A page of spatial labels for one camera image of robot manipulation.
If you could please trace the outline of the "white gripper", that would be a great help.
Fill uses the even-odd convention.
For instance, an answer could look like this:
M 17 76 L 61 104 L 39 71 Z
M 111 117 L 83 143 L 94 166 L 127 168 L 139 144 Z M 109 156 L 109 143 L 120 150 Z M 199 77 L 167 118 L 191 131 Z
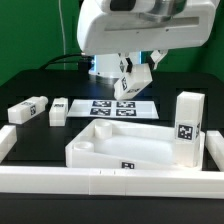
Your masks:
M 77 41 L 87 55 L 119 53 L 120 70 L 131 73 L 129 52 L 152 51 L 156 70 L 169 49 L 203 45 L 220 0 L 84 0 Z

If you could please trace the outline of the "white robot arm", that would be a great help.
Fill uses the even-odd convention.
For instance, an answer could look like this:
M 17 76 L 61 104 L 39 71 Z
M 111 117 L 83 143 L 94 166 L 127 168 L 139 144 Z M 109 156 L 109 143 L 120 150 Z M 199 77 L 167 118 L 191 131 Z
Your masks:
M 90 73 L 119 77 L 128 54 L 203 45 L 220 0 L 84 0 L 77 41 L 94 58 Z

